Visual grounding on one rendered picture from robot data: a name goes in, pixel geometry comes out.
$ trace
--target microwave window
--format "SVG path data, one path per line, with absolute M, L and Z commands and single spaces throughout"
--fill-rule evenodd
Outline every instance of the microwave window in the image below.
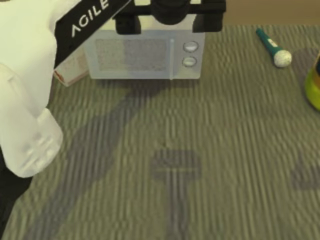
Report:
M 166 70 L 167 41 L 164 39 L 97 39 L 95 50 L 100 71 Z

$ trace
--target cardboard box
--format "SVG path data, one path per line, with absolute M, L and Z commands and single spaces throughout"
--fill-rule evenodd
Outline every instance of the cardboard box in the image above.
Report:
M 54 71 L 57 78 L 66 87 L 78 82 L 89 74 L 84 48 L 80 46 Z

